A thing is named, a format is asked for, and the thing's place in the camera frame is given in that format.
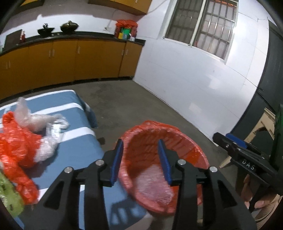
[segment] black countertop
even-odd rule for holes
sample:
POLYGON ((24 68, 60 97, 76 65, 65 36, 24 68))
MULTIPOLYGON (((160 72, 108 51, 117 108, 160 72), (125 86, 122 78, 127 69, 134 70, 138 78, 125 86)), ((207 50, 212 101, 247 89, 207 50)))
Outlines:
MULTIPOLYGON (((34 43, 44 42, 44 41, 51 41, 51 40, 59 40, 59 39, 79 39, 79 38, 92 38, 92 39, 103 39, 103 40, 109 40, 109 41, 117 41, 117 42, 132 42, 129 40, 123 40, 123 39, 117 39, 114 38, 113 34, 107 34, 107 33, 96 33, 96 32, 83 32, 83 31, 75 31, 73 34, 65 35, 62 32, 54 32, 53 36, 51 37, 41 37, 40 35, 28 37, 25 39, 25 42, 17 44, 7 50, 3 49, 3 52, 0 53, 1 55, 4 55, 12 50, 29 46, 34 43)), ((144 46, 145 40, 136 39, 134 42, 135 44, 144 46)))

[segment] wooden stand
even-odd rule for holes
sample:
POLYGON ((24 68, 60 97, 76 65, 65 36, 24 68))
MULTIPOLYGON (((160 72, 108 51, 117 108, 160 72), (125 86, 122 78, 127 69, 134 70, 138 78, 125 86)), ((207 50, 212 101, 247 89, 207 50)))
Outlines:
MULTIPOLYGON (((264 109, 264 113, 261 116, 258 123, 252 129, 250 134, 245 138, 245 142, 251 143, 251 141, 255 138, 257 131, 262 129, 266 129, 272 139, 274 139, 274 124, 275 124, 275 115, 268 110, 267 108, 264 109)), ((223 168, 231 162, 231 157, 228 156, 219 166, 219 168, 223 168)))

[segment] human hand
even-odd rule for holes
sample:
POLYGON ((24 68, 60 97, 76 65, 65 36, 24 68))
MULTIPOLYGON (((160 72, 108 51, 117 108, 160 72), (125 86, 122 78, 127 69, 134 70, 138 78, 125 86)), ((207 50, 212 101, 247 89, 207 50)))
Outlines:
MULTIPOLYGON (((254 194, 252 193, 250 188, 250 175, 247 175, 244 179, 244 187, 241 192, 241 198, 244 200, 247 208, 250 207, 250 201, 252 200, 253 195, 254 194)), ((263 196, 259 201, 255 203, 254 208, 263 208, 269 205, 275 197, 276 194, 274 192, 268 192, 265 196, 263 196)))

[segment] red basket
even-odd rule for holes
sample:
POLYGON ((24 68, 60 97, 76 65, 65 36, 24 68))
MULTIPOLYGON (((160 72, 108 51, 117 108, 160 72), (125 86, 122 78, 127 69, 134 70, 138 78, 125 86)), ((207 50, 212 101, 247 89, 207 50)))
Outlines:
MULTIPOLYGON (((152 212, 164 215, 174 214, 179 190, 178 186, 171 187, 173 198, 168 204, 162 204, 146 197, 135 185, 135 179, 141 172, 152 165, 160 166, 157 153, 159 139, 163 139, 167 149, 176 151, 180 158, 192 163, 195 167, 203 169, 209 167, 201 148, 175 126, 145 121, 125 132, 121 139, 124 142, 124 154, 119 171, 120 182, 141 206, 152 212)), ((200 205, 202 203, 201 186, 197 187, 197 192, 198 205, 200 205)))

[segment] black door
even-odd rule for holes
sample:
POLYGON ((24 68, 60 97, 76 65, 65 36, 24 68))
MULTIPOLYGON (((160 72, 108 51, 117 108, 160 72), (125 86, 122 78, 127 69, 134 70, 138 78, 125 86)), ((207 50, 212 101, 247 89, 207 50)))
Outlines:
MULTIPOLYGON (((264 108, 273 113, 283 104, 283 37, 278 28, 269 22, 269 46, 265 68, 248 108, 232 130, 232 134, 244 140, 261 118, 264 108)), ((252 144, 270 153, 273 140, 267 131, 257 133, 252 144)))

